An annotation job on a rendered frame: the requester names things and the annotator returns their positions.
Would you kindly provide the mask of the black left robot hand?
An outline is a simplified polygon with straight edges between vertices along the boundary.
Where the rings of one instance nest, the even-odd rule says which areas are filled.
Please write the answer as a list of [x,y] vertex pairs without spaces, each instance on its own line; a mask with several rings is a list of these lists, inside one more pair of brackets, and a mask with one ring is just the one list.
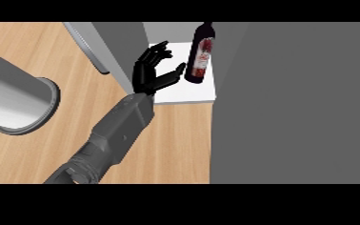
[[147,95],[153,95],[157,90],[174,85],[179,80],[185,63],[181,63],[171,72],[156,75],[156,66],[160,61],[172,57],[171,50],[165,48],[166,44],[168,42],[163,41],[149,47],[134,62],[134,93],[143,92]]

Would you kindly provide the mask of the grey round pot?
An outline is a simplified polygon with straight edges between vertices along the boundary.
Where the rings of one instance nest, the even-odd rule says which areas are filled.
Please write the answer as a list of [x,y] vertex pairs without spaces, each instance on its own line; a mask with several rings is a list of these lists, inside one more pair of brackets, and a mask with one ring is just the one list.
[[56,83],[33,77],[0,57],[0,133],[23,135],[53,116],[60,102]]

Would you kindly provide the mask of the large flat dark grey door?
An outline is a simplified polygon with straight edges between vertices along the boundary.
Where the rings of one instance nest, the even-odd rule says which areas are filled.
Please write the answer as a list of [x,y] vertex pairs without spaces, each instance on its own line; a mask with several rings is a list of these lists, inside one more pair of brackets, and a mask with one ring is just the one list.
[[360,183],[360,23],[252,23],[212,111],[215,183]]

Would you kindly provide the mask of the dark red wine bottle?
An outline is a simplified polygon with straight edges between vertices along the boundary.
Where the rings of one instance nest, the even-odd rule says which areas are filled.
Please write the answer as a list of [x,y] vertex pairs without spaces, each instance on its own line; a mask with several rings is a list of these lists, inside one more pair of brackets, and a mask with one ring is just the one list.
[[212,29],[212,23],[203,22],[194,30],[194,38],[184,74],[184,79],[194,84],[200,84],[203,80],[210,50],[213,47],[213,39],[215,31]]

